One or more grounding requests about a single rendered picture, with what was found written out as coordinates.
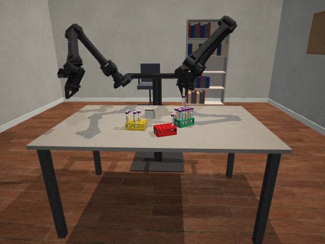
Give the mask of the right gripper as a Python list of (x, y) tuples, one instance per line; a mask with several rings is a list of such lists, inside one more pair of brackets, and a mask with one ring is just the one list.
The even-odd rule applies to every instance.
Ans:
[[(66, 82), (65, 84), (65, 97), (66, 99), (69, 99), (71, 96), (73, 96), (77, 91), (79, 91), (79, 88), (81, 87), (79, 84), (81, 82), (81, 78), (78, 78), (75, 76), (75, 80), (73, 82), (73, 84), (70, 84), (68, 82)], [(68, 90), (68, 91), (67, 91)], [(70, 95), (69, 95), (69, 92), (72, 92)]]

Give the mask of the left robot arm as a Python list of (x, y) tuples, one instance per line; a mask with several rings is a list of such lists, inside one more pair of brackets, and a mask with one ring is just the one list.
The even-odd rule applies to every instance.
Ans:
[(228, 16), (223, 16), (219, 20), (218, 25), (219, 28), (196, 51), (184, 60), (182, 63), (184, 65), (181, 65), (175, 70), (175, 75), (179, 77), (180, 86), (185, 87), (186, 84), (192, 83), (191, 87), (194, 87), (194, 79), (203, 73), (206, 68), (205, 63), (210, 55), (216, 50), (224, 38), (237, 27), (236, 21)]

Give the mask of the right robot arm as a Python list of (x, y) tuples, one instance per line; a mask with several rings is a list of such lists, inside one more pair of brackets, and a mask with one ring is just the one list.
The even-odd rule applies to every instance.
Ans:
[[(96, 58), (101, 65), (102, 72), (108, 77), (112, 75), (114, 80), (114, 86), (119, 84), (126, 78), (126, 75), (122, 75), (118, 72), (117, 66), (111, 61), (106, 60), (101, 53), (90, 42), (87, 36), (84, 34), (83, 28), (78, 24), (72, 24), (65, 33), (65, 37), (68, 39), (68, 56), (67, 63), (63, 65), (63, 68), (58, 70), (58, 78), (68, 78), (67, 82), (73, 84), (75, 76), (78, 78), (83, 77), (85, 70), (81, 66), (83, 61), (79, 55), (78, 39), (89, 50), (89, 52)], [(107, 66), (105, 66), (108, 64)]]

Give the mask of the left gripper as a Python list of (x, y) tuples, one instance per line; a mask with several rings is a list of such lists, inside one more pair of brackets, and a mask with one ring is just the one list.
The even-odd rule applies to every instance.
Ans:
[[(189, 89), (189, 87), (192, 85), (192, 83), (189, 83), (189, 84), (186, 84), (185, 86), (185, 97), (186, 97), (186, 94), (187, 94), (187, 91)], [(179, 87), (179, 90), (181, 92), (181, 96), (183, 96), (183, 87), (180, 86), (180, 84), (177, 82), (177, 86)], [(182, 90), (181, 90), (182, 89)]]

